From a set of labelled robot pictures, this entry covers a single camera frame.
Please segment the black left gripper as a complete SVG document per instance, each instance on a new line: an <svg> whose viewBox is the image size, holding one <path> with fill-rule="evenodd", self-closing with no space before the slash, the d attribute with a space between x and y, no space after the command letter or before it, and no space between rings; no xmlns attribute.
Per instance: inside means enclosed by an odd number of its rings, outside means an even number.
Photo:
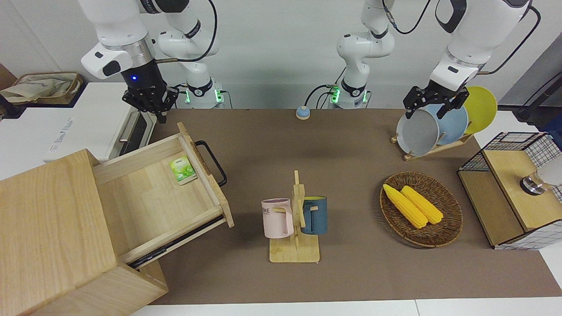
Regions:
<svg viewBox="0 0 562 316"><path fill-rule="evenodd" d="M405 116L410 119L416 110L433 102L443 104L437 112L437 118L442 119L451 110L460 109L468 97L469 91L466 87L453 91L435 81L429 81L426 89L413 86L406 94L403 99Z"/></svg>

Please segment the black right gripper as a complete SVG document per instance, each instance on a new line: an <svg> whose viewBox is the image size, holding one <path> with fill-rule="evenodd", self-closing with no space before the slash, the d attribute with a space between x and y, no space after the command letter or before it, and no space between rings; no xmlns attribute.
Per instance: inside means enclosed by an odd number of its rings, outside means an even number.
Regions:
<svg viewBox="0 0 562 316"><path fill-rule="evenodd" d="M130 68L120 72L128 88L122 100L140 112L153 113L159 123L167 121L167 112L175 105L180 90L167 86L163 80L155 59L143 66ZM152 96L152 106L149 99L140 95L139 91L155 88Z"/></svg>

